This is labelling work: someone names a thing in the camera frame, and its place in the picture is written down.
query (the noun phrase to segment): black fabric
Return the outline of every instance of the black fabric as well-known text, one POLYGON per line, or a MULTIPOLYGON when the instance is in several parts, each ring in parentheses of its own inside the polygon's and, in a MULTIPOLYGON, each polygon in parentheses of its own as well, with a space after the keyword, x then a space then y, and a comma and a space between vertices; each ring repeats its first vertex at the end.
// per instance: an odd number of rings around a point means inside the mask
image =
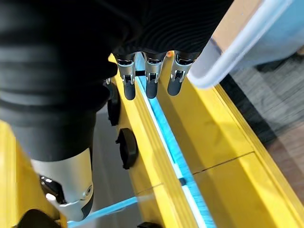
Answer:
POLYGON ((35 160, 81 153, 117 72, 110 53, 200 52, 232 1, 0 0, 0 119, 35 160))
POLYGON ((47 214, 37 209, 28 210, 16 228, 61 228, 47 214))
POLYGON ((153 0, 143 19, 143 32, 133 42, 114 50, 201 52, 233 0, 153 0))

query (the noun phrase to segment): yellow frame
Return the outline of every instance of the yellow frame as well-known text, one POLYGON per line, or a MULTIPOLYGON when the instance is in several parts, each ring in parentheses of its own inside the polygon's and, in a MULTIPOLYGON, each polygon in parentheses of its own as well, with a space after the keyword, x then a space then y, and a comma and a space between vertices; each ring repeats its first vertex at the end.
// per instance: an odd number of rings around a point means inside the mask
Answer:
POLYGON ((45 198, 29 159, 8 124, 0 121, 0 226, 16 225, 29 209, 40 209, 54 219, 58 211, 45 198))
POLYGON ((166 59, 158 101, 207 206, 221 228, 302 228, 304 209, 227 94, 185 79, 169 96, 166 59))
MULTIPOLYGON (((110 56, 110 61, 114 62, 113 56, 110 56)), ((143 220, 163 227, 197 228, 180 181, 175 175, 137 83, 136 97, 128 101, 124 97, 119 74, 112 81, 116 83, 122 101, 118 130, 132 129, 140 151, 140 156, 129 174, 143 220)))

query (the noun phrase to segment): yellow panel seam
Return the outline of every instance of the yellow panel seam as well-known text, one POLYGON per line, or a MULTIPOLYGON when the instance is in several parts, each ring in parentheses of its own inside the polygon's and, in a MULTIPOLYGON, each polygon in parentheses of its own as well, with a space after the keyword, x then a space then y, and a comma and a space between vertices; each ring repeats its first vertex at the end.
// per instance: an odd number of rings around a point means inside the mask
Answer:
POLYGON ((199 173, 204 172, 204 171, 206 171, 206 170, 210 170, 210 169, 212 169, 212 168, 215 168, 215 167, 217 167, 217 166, 226 164, 226 163, 228 163, 228 162, 234 161, 234 160, 236 160, 236 159, 239 159, 239 158, 241 158, 241 157, 244 157, 244 156, 249 155, 249 154, 252 154, 252 153, 254 153, 254 151, 251 151, 251 152, 242 154, 242 155, 240 155, 240 156, 238 156, 238 157, 235 157, 235 158, 229 159, 229 160, 227 160, 227 161, 221 162, 221 163, 216 164, 216 165, 214 165, 214 166, 211 166, 211 167, 208 167, 208 168, 206 168, 206 169, 203 169, 203 170, 201 170, 201 171, 199 171, 199 172, 195 172, 195 173, 193 173, 193 175, 199 174, 199 173))
POLYGON ((147 189, 145 189, 145 190, 142 190, 142 191, 136 193, 136 195, 139 195, 139 194, 141 194, 141 193, 143 193, 143 192, 145 192, 145 191, 147 191, 147 190, 154 189, 154 188, 159 187, 159 186, 161 186, 161 185, 164 185, 164 183, 162 182, 162 183, 156 184, 156 185, 154 185, 154 186, 151 186, 151 187, 149 187, 149 188, 147 188, 147 189))

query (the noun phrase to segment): white plastic container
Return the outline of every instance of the white plastic container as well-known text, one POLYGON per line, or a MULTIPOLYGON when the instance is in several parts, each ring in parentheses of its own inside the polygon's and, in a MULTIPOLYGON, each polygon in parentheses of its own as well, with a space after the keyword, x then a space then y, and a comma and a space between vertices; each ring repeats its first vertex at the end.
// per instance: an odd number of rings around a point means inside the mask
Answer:
POLYGON ((262 1, 223 53, 214 42, 207 44, 189 71, 188 79, 198 88, 210 88, 233 69, 293 54, 304 44, 303 10, 304 0, 262 1))

